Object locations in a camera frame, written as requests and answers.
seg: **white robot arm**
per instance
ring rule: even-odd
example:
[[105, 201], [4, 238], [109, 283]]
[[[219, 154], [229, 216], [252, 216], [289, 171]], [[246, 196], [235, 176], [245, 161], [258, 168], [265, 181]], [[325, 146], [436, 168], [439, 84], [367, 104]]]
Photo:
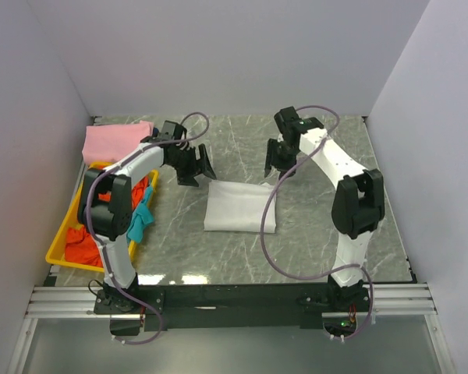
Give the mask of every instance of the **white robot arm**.
[[[187, 142], [163, 144], [170, 140], [180, 140], [186, 137], [186, 129], [174, 122], [165, 121], [161, 132], [142, 139], [137, 148], [121, 161], [103, 170], [90, 168], [83, 180], [82, 196], [78, 209], [78, 221], [87, 225], [87, 198], [95, 179], [108, 169], [115, 170], [97, 183], [95, 194], [90, 206], [91, 221], [98, 240], [94, 240], [105, 269], [104, 284], [106, 288], [114, 288], [114, 281], [121, 288], [130, 290], [137, 287], [137, 273], [130, 262], [126, 230], [132, 218], [132, 188], [151, 170], [162, 165], [175, 168], [177, 182], [180, 185], [198, 186], [194, 177], [199, 174], [215, 179], [215, 173], [208, 160], [204, 144], [198, 146], [200, 158], [196, 159], [195, 148]], [[151, 143], [161, 145], [150, 147]], [[98, 198], [100, 193], [111, 192], [109, 202]], [[110, 262], [112, 273], [108, 272]]]
[[[316, 118], [301, 119], [293, 107], [275, 115], [281, 135], [268, 141], [266, 174], [271, 167], [281, 173], [296, 163], [296, 155], [312, 153], [328, 136]], [[363, 265], [367, 246], [385, 215], [383, 177], [377, 169], [366, 168], [352, 159], [333, 139], [328, 139], [312, 161], [328, 176], [336, 190], [331, 216], [339, 231], [338, 250], [333, 269], [348, 265]], [[362, 280], [357, 269], [340, 270], [331, 275], [341, 288]]]

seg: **pink cloth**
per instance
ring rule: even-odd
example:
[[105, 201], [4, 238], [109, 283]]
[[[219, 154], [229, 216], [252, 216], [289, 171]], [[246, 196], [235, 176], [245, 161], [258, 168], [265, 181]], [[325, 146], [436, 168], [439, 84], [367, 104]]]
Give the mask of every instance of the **pink cloth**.
[[88, 126], [82, 155], [85, 164], [95, 161], [117, 162], [135, 150], [140, 141], [153, 133], [152, 122], [128, 125]]

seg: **yellow tray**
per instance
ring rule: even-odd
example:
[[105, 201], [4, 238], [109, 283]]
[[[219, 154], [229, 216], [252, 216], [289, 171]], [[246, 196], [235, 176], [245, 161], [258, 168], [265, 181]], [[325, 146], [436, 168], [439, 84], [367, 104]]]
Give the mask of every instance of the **yellow tray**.
[[[106, 166], [109, 166], [111, 164], [105, 163], [105, 162], [94, 162], [90, 167], [91, 168], [105, 168]], [[150, 184], [153, 188], [153, 192], [151, 193], [151, 198], [147, 202], [147, 206], [150, 206], [152, 196], [154, 195], [154, 191], [156, 189], [156, 183], [158, 182], [158, 171], [157, 170], [152, 170], [151, 173], [149, 173], [149, 181]], [[78, 269], [84, 269], [84, 270], [93, 270], [93, 271], [98, 271], [100, 273], [104, 273], [104, 269], [101, 267], [97, 266], [91, 266], [91, 265], [83, 265], [82, 263], [71, 263], [70, 261], [66, 261], [64, 258], [64, 248], [66, 247], [66, 234], [68, 232], [68, 228], [80, 228], [82, 225], [78, 223], [78, 219], [76, 218], [77, 212], [78, 212], [78, 206], [80, 205], [80, 197], [81, 197], [81, 188], [82, 185], [78, 188], [78, 191], [76, 192], [76, 196], [74, 200], [71, 202], [71, 205], [69, 206], [68, 213], [64, 217], [64, 220], [62, 221], [61, 227], [57, 231], [57, 234], [55, 235], [54, 241], [50, 245], [50, 249], [47, 252], [47, 255], [45, 255], [45, 260], [48, 263], [51, 263], [52, 265], [61, 265], [61, 266], [68, 266], [68, 267], [75, 267]], [[135, 255], [135, 249], [137, 248], [137, 243], [134, 241], [130, 242], [130, 245], [128, 247], [128, 252], [130, 254], [130, 259], [133, 260], [133, 257]]]

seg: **table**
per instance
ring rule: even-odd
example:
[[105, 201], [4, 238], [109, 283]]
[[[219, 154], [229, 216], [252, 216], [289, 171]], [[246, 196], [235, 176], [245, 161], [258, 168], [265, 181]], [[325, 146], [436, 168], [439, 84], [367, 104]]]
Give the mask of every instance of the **table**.
[[[179, 122], [182, 115], [106, 117], [96, 124]], [[332, 117], [320, 120], [329, 128]], [[190, 134], [204, 127], [204, 120], [191, 118], [185, 126]], [[223, 115], [211, 117], [211, 129], [195, 144], [204, 143], [219, 180], [274, 185], [278, 173], [264, 178], [267, 140], [277, 138], [272, 115]], [[333, 135], [351, 157], [367, 168], [377, 161], [360, 116], [344, 116]], [[245, 284], [286, 283], [294, 280], [276, 273], [263, 256], [258, 234], [206, 232], [208, 183], [198, 177], [199, 188], [176, 184], [175, 171], [159, 170], [158, 186], [151, 204], [155, 224], [137, 248], [133, 262], [141, 284]], [[290, 273], [308, 275], [331, 269], [338, 242], [331, 219], [334, 189], [325, 174], [312, 162], [305, 163], [281, 187], [276, 202], [275, 234], [266, 235], [269, 252]], [[402, 246], [390, 204], [385, 219], [370, 241], [367, 270], [375, 282], [411, 281], [410, 266]], [[62, 268], [56, 285], [82, 286], [102, 274]]]

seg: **white cloth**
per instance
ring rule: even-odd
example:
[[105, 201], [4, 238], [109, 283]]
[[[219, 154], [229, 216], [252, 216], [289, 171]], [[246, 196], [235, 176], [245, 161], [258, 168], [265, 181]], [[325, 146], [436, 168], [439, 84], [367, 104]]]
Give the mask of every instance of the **white cloth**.
[[[211, 181], [204, 230], [259, 232], [262, 212], [273, 188], [268, 184]], [[275, 232], [275, 198], [269, 206], [264, 232]]]

